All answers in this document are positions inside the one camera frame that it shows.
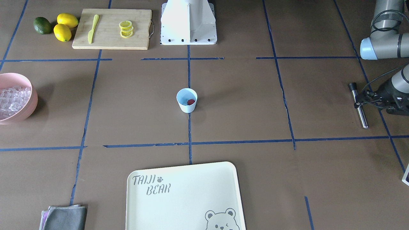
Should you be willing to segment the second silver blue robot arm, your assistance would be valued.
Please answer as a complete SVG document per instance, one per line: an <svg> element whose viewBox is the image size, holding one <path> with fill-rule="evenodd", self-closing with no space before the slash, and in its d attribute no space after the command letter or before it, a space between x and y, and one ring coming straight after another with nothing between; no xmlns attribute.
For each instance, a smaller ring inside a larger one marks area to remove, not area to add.
<svg viewBox="0 0 409 230"><path fill-rule="evenodd" d="M409 35L399 33L403 19L405 1L378 0L371 22L371 34L362 40L360 54L365 60L388 58L407 58L409 56ZM371 92L364 86L362 92L355 96L354 107L358 109L370 104L388 114L407 116L409 94L408 64L397 67L398 72Z"/></svg>

